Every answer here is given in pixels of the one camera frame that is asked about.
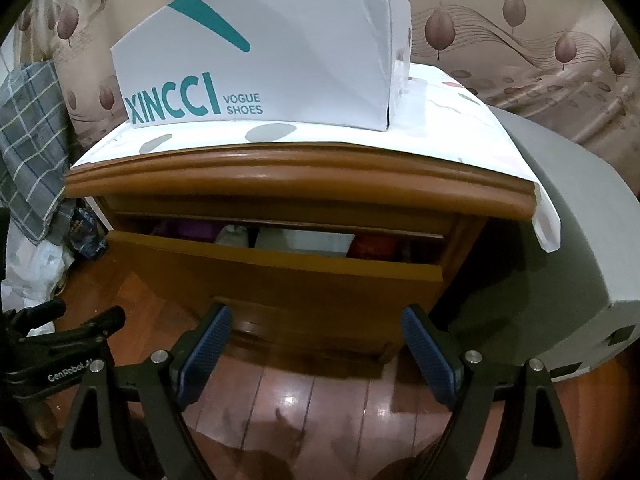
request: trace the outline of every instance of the leaf pattern curtain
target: leaf pattern curtain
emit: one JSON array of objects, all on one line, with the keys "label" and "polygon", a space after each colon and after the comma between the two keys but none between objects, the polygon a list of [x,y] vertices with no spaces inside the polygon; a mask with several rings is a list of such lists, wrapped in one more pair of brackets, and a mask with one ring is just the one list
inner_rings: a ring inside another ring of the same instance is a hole
[{"label": "leaf pattern curtain", "polygon": [[[126,120],[111,46],[172,0],[33,0],[16,62],[54,59],[84,149]],[[601,0],[410,0],[412,61],[580,143],[640,191],[640,61]]]}]

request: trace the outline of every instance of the gray checkered towel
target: gray checkered towel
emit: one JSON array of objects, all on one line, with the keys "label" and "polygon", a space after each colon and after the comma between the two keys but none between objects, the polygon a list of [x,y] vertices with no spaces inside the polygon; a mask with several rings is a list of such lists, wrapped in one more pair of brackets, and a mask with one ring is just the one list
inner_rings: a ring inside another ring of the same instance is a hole
[{"label": "gray checkered towel", "polygon": [[0,203],[23,234],[59,245],[75,200],[65,200],[71,124],[52,61],[16,67],[0,86]]}]

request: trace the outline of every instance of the blue rubber pad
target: blue rubber pad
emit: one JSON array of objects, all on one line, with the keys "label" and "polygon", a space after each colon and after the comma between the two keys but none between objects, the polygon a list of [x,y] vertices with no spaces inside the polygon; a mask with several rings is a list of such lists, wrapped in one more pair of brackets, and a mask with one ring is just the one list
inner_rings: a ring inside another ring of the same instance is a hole
[{"label": "blue rubber pad", "polygon": [[223,306],[180,370],[176,402],[182,408],[193,404],[200,398],[200,394],[229,340],[231,327],[231,311]]},{"label": "blue rubber pad", "polygon": [[402,311],[402,336],[435,399],[453,410],[458,400],[455,370],[449,365],[428,330],[411,307]]}]

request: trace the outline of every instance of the white plastic bag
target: white plastic bag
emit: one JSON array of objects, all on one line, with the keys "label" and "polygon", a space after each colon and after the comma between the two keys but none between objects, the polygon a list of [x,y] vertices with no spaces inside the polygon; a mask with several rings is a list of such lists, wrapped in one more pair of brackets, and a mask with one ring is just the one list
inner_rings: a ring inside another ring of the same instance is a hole
[{"label": "white plastic bag", "polygon": [[248,247],[249,233],[244,226],[225,225],[216,237],[216,243],[230,247]]},{"label": "white plastic bag", "polygon": [[[56,285],[73,263],[71,251],[43,240],[33,245],[11,220],[6,238],[6,278],[0,283],[2,310],[21,310],[53,298]],[[29,335],[54,332],[53,322]]]}]

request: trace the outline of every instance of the purple item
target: purple item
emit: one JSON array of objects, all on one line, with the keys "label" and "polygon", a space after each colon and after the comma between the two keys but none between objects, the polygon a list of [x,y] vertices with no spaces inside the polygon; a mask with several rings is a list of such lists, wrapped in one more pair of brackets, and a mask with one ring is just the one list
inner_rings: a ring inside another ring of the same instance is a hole
[{"label": "purple item", "polygon": [[209,220],[167,219],[154,229],[156,236],[214,243],[225,224]]}]

